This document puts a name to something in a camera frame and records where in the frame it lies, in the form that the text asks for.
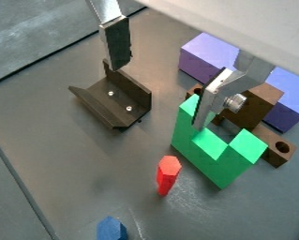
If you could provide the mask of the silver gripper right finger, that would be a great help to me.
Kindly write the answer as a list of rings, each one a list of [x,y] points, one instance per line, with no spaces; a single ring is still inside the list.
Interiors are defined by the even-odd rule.
[[[266,81],[275,65],[240,50],[234,67],[234,71],[224,68],[203,87],[191,120],[196,130],[201,130],[224,109],[239,112],[246,102],[242,93]]]

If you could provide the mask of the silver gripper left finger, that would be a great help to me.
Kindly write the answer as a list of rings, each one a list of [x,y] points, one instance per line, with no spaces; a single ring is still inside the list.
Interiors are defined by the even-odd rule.
[[[116,71],[131,60],[129,18],[116,0],[85,0],[99,19],[99,33],[107,50],[109,69]]]

